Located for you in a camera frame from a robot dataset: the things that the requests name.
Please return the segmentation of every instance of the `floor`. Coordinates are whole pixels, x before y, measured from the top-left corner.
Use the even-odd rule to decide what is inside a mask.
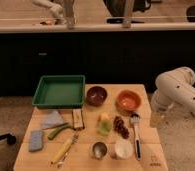
[[[146,12],[134,12],[136,20],[156,22],[187,22],[186,10],[195,0],[162,0]],[[111,17],[102,0],[75,0],[77,24],[103,24]],[[48,10],[35,6],[31,0],[0,0],[0,26],[34,25],[52,20]]]
[[[12,146],[0,141],[0,171],[13,170],[33,111],[31,101],[32,97],[0,98],[0,134],[10,132],[18,140]],[[151,125],[157,126],[169,171],[195,171],[195,117],[176,104],[169,112],[153,118]]]

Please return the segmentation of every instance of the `black cabinet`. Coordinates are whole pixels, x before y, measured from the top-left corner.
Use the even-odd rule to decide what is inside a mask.
[[[87,83],[142,83],[195,70],[195,31],[0,34],[0,96],[33,95],[42,75],[83,74]]]

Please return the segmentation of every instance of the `green vegetable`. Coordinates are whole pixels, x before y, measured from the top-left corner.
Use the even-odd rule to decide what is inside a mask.
[[[59,132],[61,132],[62,130],[64,129],[67,129],[67,128],[70,128],[70,129],[73,129],[72,126],[69,124],[69,123],[65,123],[57,128],[55,128],[49,135],[48,135],[48,139],[49,140],[53,140],[58,134]]]
[[[112,122],[110,120],[100,121],[98,124],[98,132],[102,135],[108,135],[112,130]]]

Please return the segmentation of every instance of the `yellow banana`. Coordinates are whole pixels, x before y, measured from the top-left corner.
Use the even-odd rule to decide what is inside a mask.
[[[62,156],[67,152],[67,150],[69,150],[69,148],[72,145],[72,138],[67,139],[63,145],[60,147],[60,149],[58,150],[58,152],[55,154],[53,160],[51,161],[51,164],[56,163],[58,160],[60,160],[62,158]]]

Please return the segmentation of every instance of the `small white bowl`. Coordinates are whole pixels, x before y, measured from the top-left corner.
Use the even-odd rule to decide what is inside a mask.
[[[133,145],[129,140],[119,139],[115,142],[115,154],[118,159],[128,159],[133,154]]]

